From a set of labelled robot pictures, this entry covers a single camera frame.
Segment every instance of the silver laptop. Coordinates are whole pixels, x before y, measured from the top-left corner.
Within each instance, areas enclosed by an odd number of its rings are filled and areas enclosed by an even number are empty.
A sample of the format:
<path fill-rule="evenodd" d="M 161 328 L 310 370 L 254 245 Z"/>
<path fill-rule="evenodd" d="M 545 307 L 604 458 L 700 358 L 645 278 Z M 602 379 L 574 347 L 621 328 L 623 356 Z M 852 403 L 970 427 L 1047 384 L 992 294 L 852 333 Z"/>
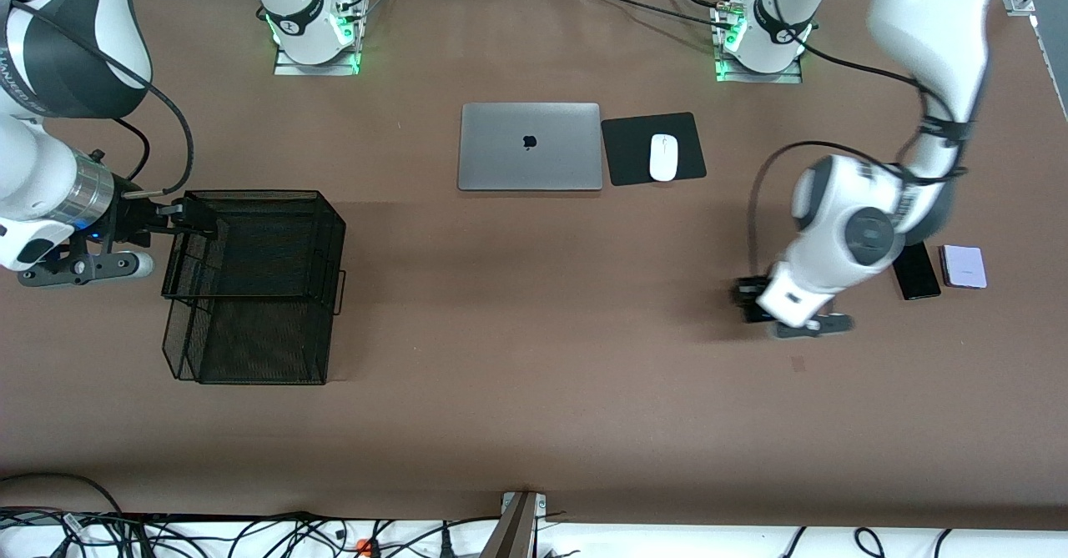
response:
<path fill-rule="evenodd" d="M 461 190 L 601 188 L 597 105 L 465 105 L 461 120 Z"/>

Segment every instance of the computer mouse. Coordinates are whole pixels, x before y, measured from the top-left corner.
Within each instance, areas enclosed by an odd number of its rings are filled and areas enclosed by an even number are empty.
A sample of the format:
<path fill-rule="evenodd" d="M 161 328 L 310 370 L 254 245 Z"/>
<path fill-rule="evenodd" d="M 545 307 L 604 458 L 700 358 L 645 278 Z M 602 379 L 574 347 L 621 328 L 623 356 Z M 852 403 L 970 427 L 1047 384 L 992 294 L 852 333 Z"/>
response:
<path fill-rule="evenodd" d="M 678 173 L 678 139 L 671 135 L 653 135 L 649 142 L 649 176 L 665 183 Z"/>

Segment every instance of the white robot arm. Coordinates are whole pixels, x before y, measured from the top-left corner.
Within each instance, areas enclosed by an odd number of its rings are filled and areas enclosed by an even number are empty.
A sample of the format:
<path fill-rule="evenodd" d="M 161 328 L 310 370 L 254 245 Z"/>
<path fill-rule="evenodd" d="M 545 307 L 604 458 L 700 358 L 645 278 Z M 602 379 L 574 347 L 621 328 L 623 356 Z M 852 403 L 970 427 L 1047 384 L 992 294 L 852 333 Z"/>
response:
<path fill-rule="evenodd" d="M 0 3 L 0 265 L 26 270 L 115 198 L 107 168 L 53 139 L 41 119 L 122 118 L 146 90 L 12 1 Z M 152 79 L 130 0 L 27 4 Z"/>
<path fill-rule="evenodd" d="M 873 0 L 868 30 L 927 91 L 915 158 L 888 171 L 831 155 L 794 193 L 800 236 L 757 303 L 803 327 L 835 294 L 881 273 L 948 218 L 960 156 L 986 75 L 988 0 Z"/>
<path fill-rule="evenodd" d="M 260 0 L 279 46 L 297 63 L 331 60 L 355 41 L 352 0 Z"/>
<path fill-rule="evenodd" d="M 350 0 L 262 1 L 277 41 L 298 63 L 324 63 L 352 43 L 345 14 L 354 12 L 343 4 Z M 41 125 L 45 118 L 122 118 L 140 105 L 147 89 L 15 2 L 0 0 L 0 266 L 23 272 L 23 283 L 34 285 L 43 284 L 45 274 L 68 266 L 92 267 L 88 276 L 67 277 L 76 284 L 147 276 L 147 254 L 111 254 L 111 244 L 147 247 L 148 229 L 166 226 L 168 218 L 144 199 L 146 193 L 125 198 L 140 189 L 111 174 L 96 152 L 84 155 Z M 142 80 L 152 80 L 131 0 L 25 4 Z M 88 241 L 100 243 L 103 253 L 88 253 Z M 60 258 L 63 243 L 68 255 Z M 73 253 L 85 259 L 69 259 Z"/>
<path fill-rule="evenodd" d="M 822 0 L 732 0 L 744 5 L 745 29 L 725 49 L 749 71 L 786 71 L 812 32 L 812 17 Z"/>

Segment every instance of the smartphone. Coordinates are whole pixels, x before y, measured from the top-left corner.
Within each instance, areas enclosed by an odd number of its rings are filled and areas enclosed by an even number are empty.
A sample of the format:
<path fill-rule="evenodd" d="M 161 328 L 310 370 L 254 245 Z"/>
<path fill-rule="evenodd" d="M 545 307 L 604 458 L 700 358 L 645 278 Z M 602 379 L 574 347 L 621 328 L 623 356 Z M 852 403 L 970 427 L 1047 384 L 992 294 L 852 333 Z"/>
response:
<path fill-rule="evenodd" d="M 905 246 L 901 254 L 894 260 L 894 274 L 905 299 L 923 299 L 942 295 L 942 288 L 934 276 L 927 246 L 923 243 Z"/>

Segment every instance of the mouse pad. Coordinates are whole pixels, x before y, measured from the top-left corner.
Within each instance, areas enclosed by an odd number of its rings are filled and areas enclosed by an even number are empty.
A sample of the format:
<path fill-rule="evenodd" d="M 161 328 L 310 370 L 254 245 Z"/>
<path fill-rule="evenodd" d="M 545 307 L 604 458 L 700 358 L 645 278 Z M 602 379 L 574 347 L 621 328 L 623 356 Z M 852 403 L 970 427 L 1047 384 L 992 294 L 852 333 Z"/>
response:
<path fill-rule="evenodd" d="M 693 114 L 662 113 L 638 118 L 618 118 L 601 122 L 604 154 L 612 184 L 637 185 L 655 183 L 649 175 L 649 143 L 654 135 L 671 135 L 678 139 L 678 171 L 675 180 L 701 179 L 708 174 L 701 139 Z"/>

